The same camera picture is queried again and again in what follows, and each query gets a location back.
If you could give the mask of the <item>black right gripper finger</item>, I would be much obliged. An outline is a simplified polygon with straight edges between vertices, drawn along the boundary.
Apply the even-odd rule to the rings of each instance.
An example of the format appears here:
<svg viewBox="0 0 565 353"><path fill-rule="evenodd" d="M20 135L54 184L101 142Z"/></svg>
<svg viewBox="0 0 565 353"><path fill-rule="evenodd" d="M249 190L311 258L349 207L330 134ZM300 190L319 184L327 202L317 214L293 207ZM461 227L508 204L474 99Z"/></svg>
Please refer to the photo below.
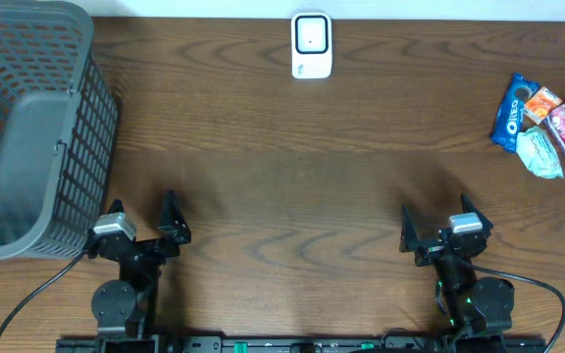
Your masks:
<svg viewBox="0 0 565 353"><path fill-rule="evenodd" d="M414 252L419 247L419 239L411 215L405 205L401 206L402 227L399 242L401 253Z"/></svg>
<svg viewBox="0 0 565 353"><path fill-rule="evenodd" d="M488 224L489 219L474 205L472 200L468 197L467 194L462 193L460 195L461 201L461 208L464 214L466 213L474 213L478 216L479 220L482 224Z"/></svg>

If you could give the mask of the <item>mint green snack packet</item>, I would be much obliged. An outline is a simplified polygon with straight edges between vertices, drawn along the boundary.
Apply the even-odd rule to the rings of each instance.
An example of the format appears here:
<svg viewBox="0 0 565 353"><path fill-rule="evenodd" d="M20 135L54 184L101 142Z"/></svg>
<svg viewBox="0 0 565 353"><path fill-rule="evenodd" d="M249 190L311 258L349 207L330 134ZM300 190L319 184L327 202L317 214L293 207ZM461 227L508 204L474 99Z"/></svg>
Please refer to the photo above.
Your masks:
<svg viewBox="0 0 565 353"><path fill-rule="evenodd" d="M556 149L542 128L533 126L519 132L516 153L527 170L536 177L564 178Z"/></svg>

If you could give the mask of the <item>blue Oreo packet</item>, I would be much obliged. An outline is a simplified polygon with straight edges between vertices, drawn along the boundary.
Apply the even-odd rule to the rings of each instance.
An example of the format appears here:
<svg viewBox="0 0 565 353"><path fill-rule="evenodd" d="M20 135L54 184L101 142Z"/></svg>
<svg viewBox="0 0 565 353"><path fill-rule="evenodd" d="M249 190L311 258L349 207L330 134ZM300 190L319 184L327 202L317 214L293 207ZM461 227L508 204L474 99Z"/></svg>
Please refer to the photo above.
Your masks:
<svg viewBox="0 0 565 353"><path fill-rule="evenodd" d="M525 104L540 89L540 85L519 73L514 73L499 104L490 140L506 152L515 153L517 136L522 129Z"/></svg>

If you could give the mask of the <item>orange small carton box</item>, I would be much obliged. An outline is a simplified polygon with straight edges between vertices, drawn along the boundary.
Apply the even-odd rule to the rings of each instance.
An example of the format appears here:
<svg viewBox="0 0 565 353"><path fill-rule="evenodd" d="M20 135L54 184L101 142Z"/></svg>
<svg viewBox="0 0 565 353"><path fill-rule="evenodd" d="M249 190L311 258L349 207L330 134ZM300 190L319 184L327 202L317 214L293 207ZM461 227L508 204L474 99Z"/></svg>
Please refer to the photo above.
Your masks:
<svg viewBox="0 0 565 353"><path fill-rule="evenodd" d="M524 105L524 114L539 125L562 100L546 87L541 87Z"/></svg>

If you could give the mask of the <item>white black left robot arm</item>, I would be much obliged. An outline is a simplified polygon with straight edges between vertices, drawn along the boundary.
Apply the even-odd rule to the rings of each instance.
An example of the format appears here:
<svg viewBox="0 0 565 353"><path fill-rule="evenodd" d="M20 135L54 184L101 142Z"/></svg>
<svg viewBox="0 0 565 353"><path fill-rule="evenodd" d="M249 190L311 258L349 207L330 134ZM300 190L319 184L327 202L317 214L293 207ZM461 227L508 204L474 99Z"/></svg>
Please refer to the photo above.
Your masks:
<svg viewBox="0 0 565 353"><path fill-rule="evenodd" d="M101 284L91 301L98 324L98 352L181 351L181 344L155 325L161 267L191 241L191 231L171 189L163 198L158 230L160 237L138 240L133 222L117 199L88 231L87 256L119 265L119 277Z"/></svg>

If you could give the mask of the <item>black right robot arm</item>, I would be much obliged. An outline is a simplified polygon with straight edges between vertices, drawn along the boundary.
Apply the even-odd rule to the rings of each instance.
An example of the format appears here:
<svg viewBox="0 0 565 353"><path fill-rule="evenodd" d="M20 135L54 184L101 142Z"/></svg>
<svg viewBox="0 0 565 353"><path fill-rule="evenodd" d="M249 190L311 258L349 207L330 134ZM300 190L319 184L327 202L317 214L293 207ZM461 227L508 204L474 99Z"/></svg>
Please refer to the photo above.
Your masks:
<svg viewBox="0 0 565 353"><path fill-rule="evenodd" d="M437 273L438 302L455 327L466 335L501 333L512 327L514 286L498 277L478 277L472 260L488 247L493 223L466 195L462 212L434 238L422 239L407 208L402 209L399 251L412 252L418 267Z"/></svg>

